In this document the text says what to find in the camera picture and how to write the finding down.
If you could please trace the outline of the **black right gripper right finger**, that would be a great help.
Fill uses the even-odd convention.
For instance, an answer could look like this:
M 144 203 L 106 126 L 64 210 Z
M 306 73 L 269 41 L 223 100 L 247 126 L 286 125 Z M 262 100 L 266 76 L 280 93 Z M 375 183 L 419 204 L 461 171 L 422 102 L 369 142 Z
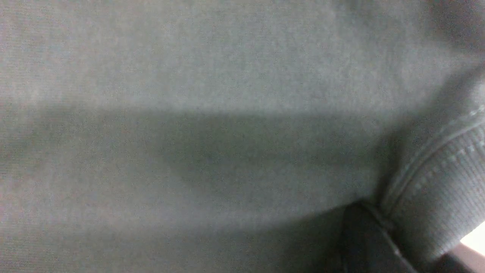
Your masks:
M 473 253 L 447 253 L 438 259 L 432 273 L 476 273 L 475 266 Z

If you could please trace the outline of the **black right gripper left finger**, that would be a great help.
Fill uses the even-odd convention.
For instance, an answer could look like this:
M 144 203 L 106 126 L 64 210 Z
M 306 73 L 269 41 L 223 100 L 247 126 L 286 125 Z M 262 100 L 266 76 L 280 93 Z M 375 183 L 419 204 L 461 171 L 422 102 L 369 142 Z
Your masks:
M 366 203 L 345 209 L 341 234 L 343 273 L 415 273 L 386 229 L 383 217 Z

